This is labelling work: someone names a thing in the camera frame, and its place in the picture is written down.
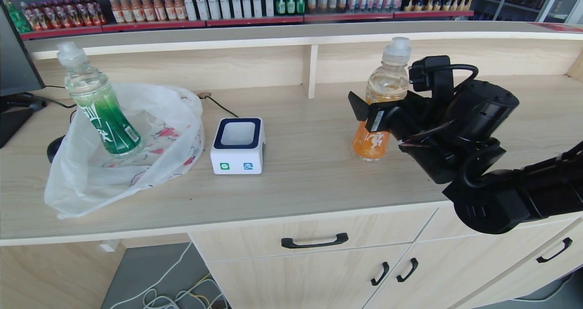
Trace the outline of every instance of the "green label bottle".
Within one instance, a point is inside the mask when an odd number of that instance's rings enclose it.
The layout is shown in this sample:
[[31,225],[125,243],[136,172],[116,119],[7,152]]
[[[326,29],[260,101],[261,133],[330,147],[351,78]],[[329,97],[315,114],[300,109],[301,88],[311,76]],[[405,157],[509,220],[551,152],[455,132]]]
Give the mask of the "green label bottle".
[[294,15],[296,14],[296,2],[295,0],[286,0],[287,6],[287,14]]
[[279,16],[283,16],[286,14],[285,0],[275,0],[275,11]]
[[296,0],[296,13],[302,15],[304,12],[306,12],[306,3],[304,0]]

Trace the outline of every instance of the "drawer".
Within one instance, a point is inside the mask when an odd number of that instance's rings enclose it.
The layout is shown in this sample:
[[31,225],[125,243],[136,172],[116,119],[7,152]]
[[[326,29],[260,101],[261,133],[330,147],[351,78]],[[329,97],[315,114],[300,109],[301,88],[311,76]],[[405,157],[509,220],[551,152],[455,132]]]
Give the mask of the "drawer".
[[[437,205],[381,208],[390,212],[336,212],[239,222],[188,233],[207,263],[411,242]],[[282,246],[283,238],[290,247]]]

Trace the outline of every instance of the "white plastic bag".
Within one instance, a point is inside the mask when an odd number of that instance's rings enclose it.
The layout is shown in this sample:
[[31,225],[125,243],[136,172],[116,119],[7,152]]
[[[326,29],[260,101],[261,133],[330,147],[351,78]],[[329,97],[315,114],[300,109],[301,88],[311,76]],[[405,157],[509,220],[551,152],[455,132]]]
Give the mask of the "white plastic bag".
[[104,149],[96,129],[75,114],[46,182],[44,201],[59,218],[80,217],[187,172],[205,143],[202,104],[174,86],[114,83],[123,114],[145,142],[123,160]]

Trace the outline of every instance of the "black wire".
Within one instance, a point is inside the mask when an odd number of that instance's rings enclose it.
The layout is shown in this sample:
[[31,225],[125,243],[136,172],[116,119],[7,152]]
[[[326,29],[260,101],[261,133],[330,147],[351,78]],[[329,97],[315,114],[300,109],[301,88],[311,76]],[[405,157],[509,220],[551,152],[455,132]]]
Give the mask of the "black wire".
[[218,105],[221,109],[225,110],[226,112],[232,114],[235,118],[239,118],[239,116],[237,116],[236,114],[234,114],[231,110],[225,108],[224,106],[220,105],[219,102],[215,101],[212,97],[210,96],[204,96],[203,99],[210,99],[212,102],[215,102],[216,105]]

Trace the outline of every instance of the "drawer handle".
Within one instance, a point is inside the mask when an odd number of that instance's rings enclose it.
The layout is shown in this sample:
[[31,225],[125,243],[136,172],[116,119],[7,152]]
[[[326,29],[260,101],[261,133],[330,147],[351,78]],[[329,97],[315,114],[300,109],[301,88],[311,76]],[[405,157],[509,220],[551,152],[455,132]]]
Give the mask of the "drawer handle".
[[307,248],[319,248],[319,247],[329,247],[330,245],[338,245],[348,241],[348,234],[339,233],[336,234],[336,241],[320,244],[306,244],[298,245],[293,242],[291,237],[284,237],[281,239],[281,246],[287,249],[307,249]]
[[413,267],[411,268],[407,276],[405,276],[404,278],[402,278],[401,275],[397,276],[397,282],[402,283],[406,281],[407,278],[409,278],[413,274],[415,269],[417,269],[417,266],[419,266],[419,261],[417,261],[417,259],[415,258],[411,258],[411,265],[413,265]]
[[543,257],[538,257],[537,258],[537,262],[538,263],[546,263],[547,261],[551,261],[552,259],[555,259],[556,256],[560,255],[561,253],[563,253],[566,249],[568,249],[571,244],[573,244],[573,240],[571,240],[570,238],[565,238],[563,240],[563,248],[561,249],[561,251],[558,251],[555,255],[553,255],[552,257],[550,257],[549,259],[544,259]]
[[373,286],[377,286],[379,284],[381,284],[381,281],[383,280],[383,278],[385,278],[385,276],[387,276],[387,273],[389,272],[389,263],[387,261],[385,261],[383,263],[383,274],[381,275],[381,277],[379,277],[378,280],[375,280],[374,278],[370,280],[370,283]]

